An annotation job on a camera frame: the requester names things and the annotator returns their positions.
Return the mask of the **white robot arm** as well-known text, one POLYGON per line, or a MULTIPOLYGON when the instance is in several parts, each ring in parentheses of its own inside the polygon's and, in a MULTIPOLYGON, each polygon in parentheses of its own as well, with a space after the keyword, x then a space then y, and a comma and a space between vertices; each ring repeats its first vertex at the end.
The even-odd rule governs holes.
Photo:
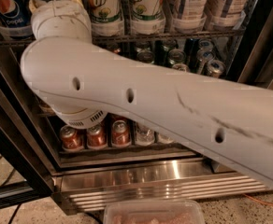
POLYGON ((82 4, 43 2, 21 58, 28 87, 66 124, 113 113, 273 189, 273 91, 124 58, 93 44, 82 4))

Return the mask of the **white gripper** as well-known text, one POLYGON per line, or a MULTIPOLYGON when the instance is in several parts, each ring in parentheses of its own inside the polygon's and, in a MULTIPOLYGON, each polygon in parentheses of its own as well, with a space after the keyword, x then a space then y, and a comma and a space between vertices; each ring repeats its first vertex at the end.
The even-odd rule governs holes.
POLYGON ((58 36, 92 41, 91 21, 82 0, 29 0, 29 9, 36 40, 58 36))

